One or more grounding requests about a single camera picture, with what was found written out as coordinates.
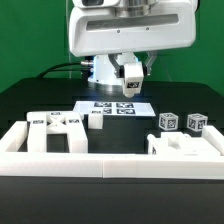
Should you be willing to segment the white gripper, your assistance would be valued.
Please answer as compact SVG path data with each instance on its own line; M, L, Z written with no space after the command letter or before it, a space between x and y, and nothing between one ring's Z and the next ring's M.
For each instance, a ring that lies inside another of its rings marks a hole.
M196 39L197 0L72 0L69 48L75 56L109 54L117 78L117 54L147 52L149 76L158 52L189 47Z

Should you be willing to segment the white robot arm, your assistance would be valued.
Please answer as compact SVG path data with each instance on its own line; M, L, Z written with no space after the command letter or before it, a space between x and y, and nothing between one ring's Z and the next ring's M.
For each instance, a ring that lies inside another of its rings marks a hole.
M72 0L69 48L91 56L88 82L140 91L159 50L189 47L199 0Z

